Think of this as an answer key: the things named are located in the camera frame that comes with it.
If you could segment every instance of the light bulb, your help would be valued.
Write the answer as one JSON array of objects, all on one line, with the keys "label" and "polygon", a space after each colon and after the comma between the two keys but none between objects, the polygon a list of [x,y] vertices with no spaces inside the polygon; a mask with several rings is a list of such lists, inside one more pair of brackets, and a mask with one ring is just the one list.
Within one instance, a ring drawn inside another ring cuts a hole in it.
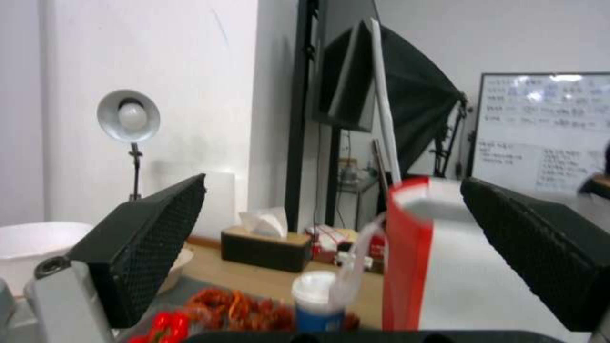
[{"label": "light bulb", "polygon": [[142,106],[136,103],[126,103],[118,109],[118,121],[130,130],[139,130],[148,122],[148,115]]}]

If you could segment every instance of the red and white bag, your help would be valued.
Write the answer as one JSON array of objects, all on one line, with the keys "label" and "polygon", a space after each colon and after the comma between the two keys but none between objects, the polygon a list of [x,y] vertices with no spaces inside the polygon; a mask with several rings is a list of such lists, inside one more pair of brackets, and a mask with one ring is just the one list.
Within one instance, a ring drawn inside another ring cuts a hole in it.
[{"label": "red and white bag", "polygon": [[459,186],[419,178],[390,191],[383,329],[526,330],[586,342],[488,243]]}]

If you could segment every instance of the whiteboard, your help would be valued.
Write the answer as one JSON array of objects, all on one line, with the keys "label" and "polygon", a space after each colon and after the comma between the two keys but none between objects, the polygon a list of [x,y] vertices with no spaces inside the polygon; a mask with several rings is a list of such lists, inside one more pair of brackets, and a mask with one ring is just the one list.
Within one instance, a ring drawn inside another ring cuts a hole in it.
[{"label": "whiteboard", "polygon": [[610,73],[482,75],[472,176],[573,195],[609,142]]}]

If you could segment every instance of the white bowl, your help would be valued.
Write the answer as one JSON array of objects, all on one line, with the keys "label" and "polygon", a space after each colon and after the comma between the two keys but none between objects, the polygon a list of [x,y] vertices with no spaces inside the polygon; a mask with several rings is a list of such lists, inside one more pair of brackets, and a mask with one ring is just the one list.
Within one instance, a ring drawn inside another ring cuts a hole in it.
[{"label": "white bowl", "polygon": [[189,263],[193,259],[193,256],[194,254],[192,251],[186,248],[182,248],[180,254],[178,254],[178,258],[176,258],[174,264],[171,266],[170,272],[167,273],[165,281],[163,282],[161,287],[159,287],[159,291],[157,292],[157,294],[161,294],[173,288],[176,283],[178,283],[178,279],[182,275],[182,269],[184,269],[184,266],[187,265],[187,263]]}]

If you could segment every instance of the tissue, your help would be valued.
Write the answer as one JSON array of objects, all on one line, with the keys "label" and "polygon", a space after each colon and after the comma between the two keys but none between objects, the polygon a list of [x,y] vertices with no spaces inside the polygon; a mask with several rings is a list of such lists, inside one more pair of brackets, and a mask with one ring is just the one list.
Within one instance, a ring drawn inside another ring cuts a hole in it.
[{"label": "tissue", "polygon": [[281,239],[285,239],[287,236],[288,221],[282,207],[240,212],[239,217],[243,227],[249,233]]}]

